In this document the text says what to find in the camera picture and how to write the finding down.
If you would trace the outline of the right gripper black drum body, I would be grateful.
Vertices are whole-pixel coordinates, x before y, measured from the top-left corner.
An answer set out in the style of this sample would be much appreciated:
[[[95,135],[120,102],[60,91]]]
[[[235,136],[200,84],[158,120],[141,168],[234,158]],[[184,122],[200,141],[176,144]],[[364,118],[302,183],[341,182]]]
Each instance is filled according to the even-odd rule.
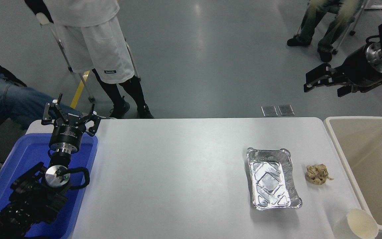
[[[382,81],[382,77],[368,62],[364,50],[351,53],[339,66],[349,80],[359,87],[370,87]]]

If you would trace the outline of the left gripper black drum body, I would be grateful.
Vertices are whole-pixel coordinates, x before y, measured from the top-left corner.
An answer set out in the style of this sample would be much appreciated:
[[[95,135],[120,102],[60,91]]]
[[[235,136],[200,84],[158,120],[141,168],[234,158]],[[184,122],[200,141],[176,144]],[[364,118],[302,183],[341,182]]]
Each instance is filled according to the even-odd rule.
[[[78,116],[67,116],[68,122],[59,118],[54,123],[54,130],[50,138],[50,148],[57,148],[56,144],[66,143],[74,148],[80,148],[82,137],[86,131],[85,124],[75,125]]]

